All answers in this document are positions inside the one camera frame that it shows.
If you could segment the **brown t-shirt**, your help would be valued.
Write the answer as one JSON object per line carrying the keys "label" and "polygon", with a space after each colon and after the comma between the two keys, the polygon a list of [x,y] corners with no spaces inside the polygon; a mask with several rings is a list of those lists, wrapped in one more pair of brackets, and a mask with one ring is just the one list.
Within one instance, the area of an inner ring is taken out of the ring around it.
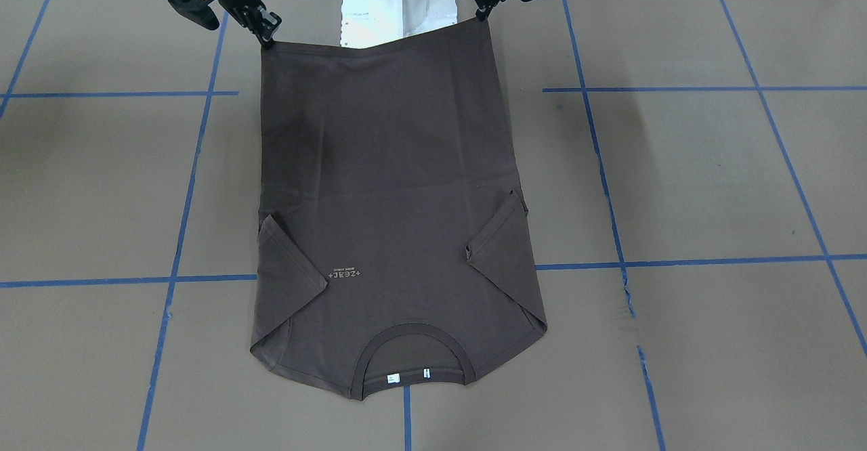
{"label": "brown t-shirt", "polygon": [[544,337],[489,25],[261,53],[250,352],[362,401],[468,385]]}

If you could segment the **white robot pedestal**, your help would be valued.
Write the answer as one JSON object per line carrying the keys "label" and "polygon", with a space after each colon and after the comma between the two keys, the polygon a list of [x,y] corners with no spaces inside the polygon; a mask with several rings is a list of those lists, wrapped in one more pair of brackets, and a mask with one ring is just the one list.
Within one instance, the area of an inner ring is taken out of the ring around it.
{"label": "white robot pedestal", "polygon": [[366,49],[456,22],[456,0],[343,0],[339,45]]}

